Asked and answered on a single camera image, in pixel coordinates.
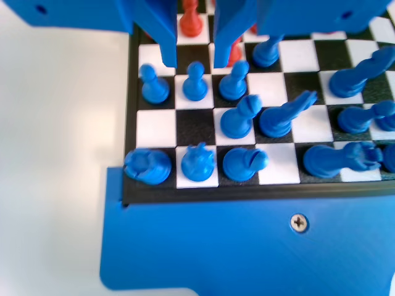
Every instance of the blue plastic base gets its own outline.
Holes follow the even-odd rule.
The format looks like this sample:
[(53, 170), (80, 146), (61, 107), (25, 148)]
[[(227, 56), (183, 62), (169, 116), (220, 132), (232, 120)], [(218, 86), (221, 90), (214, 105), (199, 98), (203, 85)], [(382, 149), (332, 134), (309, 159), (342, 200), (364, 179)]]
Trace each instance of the blue plastic base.
[(361, 83), (360, 85), (354, 86), (353, 89), (348, 89), (344, 88), (344, 86), (341, 84), (342, 81), (337, 79), (337, 73), (342, 72), (344, 70), (337, 71), (333, 76), (331, 77), (329, 81), (329, 88), (331, 92), (338, 97), (353, 97), (356, 96), (357, 94), (361, 93), (366, 85), (366, 81)]
[[(199, 296), (388, 296), (395, 196), (187, 202), (123, 208), (107, 171), (100, 277), (112, 290), (187, 287)], [(310, 228), (294, 232), (304, 214)]]
[(383, 163), (388, 171), (395, 173), (395, 144), (385, 147), (383, 151)]
[(309, 150), (307, 150), (303, 156), (303, 165), (305, 169), (313, 176), (319, 178), (333, 178), (338, 173), (340, 173), (340, 170), (323, 171), (317, 169), (316, 164), (317, 164), (317, 159), (319, 158), (318, 155), (322, 155), (322, 151), (326, 149), (331, 149), (331, 148), (324, 145), (313, 146)]
[(267, 117), (264, 115), (265, 112), (271, 112), (272, 110), (274, 109), (266, 109), (262, 112), (259, 117), (259, 128), (266, 136), (270, 138), (283, 137), (291, 131), (291, 122), (289, 122), (287, 125), (273, 126), (271, 122), (268, 122), (269, 118), (271, 117)]
[(241, 139), (244, 138), (245, 136), (248, 135), (248, 133), (251, 131), (252, 129), (252, 120), (250, 120), (249, 122), (246, 122), (246, 129), (240, 133), (236, 133), (228, 124), (226, 124), (226, 122), (229, 122), (229, 119), (227, 118), (228, 116), (231, 116), (231, 114), (229, 113), (229, 111), (234, 112), (235, 110), (227, 110), (225, 111), (225, 113), (222, 115), (221, 117), (221, 121), (220, 121), (220, 126), (221, 126), (221, 130), (224, 133), (225, 136), (231, 138), (231, 139)]
[(345, 111), (347, 111), (347, 109), (340, 112), (338, 116), (338, 124), (343, 131), (350, 134), (360, 134), (366, 132), (369, 129), (372, 121), (366, 122), (366, 124), (362, 126), (353, 126), (352, 123), (349, 122), (350, 118), (347, 116)]

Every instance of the blue pawn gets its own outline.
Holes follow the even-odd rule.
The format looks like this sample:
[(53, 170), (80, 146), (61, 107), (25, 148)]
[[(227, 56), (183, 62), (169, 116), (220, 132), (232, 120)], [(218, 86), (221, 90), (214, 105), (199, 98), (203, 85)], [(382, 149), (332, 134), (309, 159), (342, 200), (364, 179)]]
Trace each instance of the blue pawn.
[(165, 181), (171, 170), (170, 158), (159, 150), (135, 149), (125, 157), (126, 175), (149, 185)]
[(262, 68), (273, 65), (280, 57), (278, 43), (283, 38), (284, 35), (270, 36), (267, 41), (258, 44), (252, 52), (254, 64)]
[(214, 153), (206, 149), (205, 143), (199, 143), (196, 147), (188, 146), (181, 160), (181, 170), (189, 180), (207, 180), (214, 171)]
[(329, 81), (331, 92), (338, 97), (352, 97), (360, 93), (369, 78), (386, 71), (395, 61), (395, 46), (386, 46), (361, 61), (355, 68), (337, 71)]
[(383, 118), (395, 113), (394, 101), (383, 101), (370, 109), (361, 107), (348, 107), (340, 112), (338, 123), (340, 128), (351, 134), (363, 133), (368, 130), (374, 118)]
[(245, 182), (263, 170), (268, 161), (267, 154), (259, 149), (233, 148), (223, 158), (223, 172), (233, 181)]
[(221, 117), (221, 130), (229, 138), (241, 139), (248, 135), (252, 128), (252, 119), (262, 109), (257, 95), (247, 95), (237, 104), (236, 108), (227, 110)]
[(203, 79), (204, 67), (200, 62), (188, 66), (188, 78), (183, 83), (184, 95), (191, 101), (200, 101), (207, 94), (207, 83)]
[(326, 145), (316, 145), (303, 156), (306, 170), (319, 178), (332, 178), (342, 168), (354, 171), (375, 170), (380, 167), (379, 162), (382, 160), (380, 148), (371, 142), (350, 142), (339, 150)]
[(143, 81), (143, 98), (149, 103), (160, 104), (167, 99), (170, 92), (168, 83), (163, 78), (156, 76), (152, 65), (144, 64), (140, 67), (140, 75)]
[(383, 163), (390, 173), (395, 173), (395, 144), (384, 148)]
[(376, 118), (375, 122), (383, 131), (395, 131), (395, 114)]
[(229, 75), (223, 77), (220, 81), (220, 94), (229, 101), (240, 99), (247, 91), (245, 77), (248, 73), (249, 65), (245, 60), (237, 61)]
[(259, 118), (260, 130), (270, 138), (285, 136), (291, 131), (291, 121), (302, 111), (307, 110), (317, 100), (317, 92), (304, 91), (292, 102), (281, 107), (271, 107), (262, 112)]

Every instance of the red chess piece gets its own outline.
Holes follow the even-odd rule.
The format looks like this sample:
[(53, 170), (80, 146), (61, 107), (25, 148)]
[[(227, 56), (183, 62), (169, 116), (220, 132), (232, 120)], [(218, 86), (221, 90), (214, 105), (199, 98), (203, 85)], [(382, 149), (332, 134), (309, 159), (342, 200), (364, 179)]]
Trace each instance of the red chess piece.
[(239, 37), (233, 44), (230, 49), (229, 61), (227, 67), (233, 67), (235, 62), (241, 59), (241, 49), (239, 47), (239, 42), (241, 41), (241, 37)]
[(249, 29), (251, 32), (253, 32), (254, 34), (257, 33), (257, 24), (253, 25), (252, 27), (250, 27)]
[(180, 19), (181, 32), (188, 37), (196, 37), (203, 29), (201, 20), (196, 9), (198, 0), (183, 0), (184, 15)]

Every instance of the white surface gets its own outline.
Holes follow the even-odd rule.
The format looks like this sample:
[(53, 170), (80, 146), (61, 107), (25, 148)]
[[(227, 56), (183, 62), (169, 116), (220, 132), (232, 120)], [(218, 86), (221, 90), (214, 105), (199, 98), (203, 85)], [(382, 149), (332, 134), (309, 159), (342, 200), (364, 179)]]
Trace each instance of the white surface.
[(177, 188), (197, 188), (197, 187), (218, 187), (218, 168), (217, 168), (217, 149), (215, 145), (206, 146), (207, 150), (214, 152), (214, 171), (210, 178), (202, 182), (194, 182), (189, 180), (181, 169), (181, 161), (186, 153), (186, 146), (176, 148), (177, 160)]
[(100, 282), (106, 169), (121, 165), (128, 36), (30, 28), (0, 1), (0, 295)]

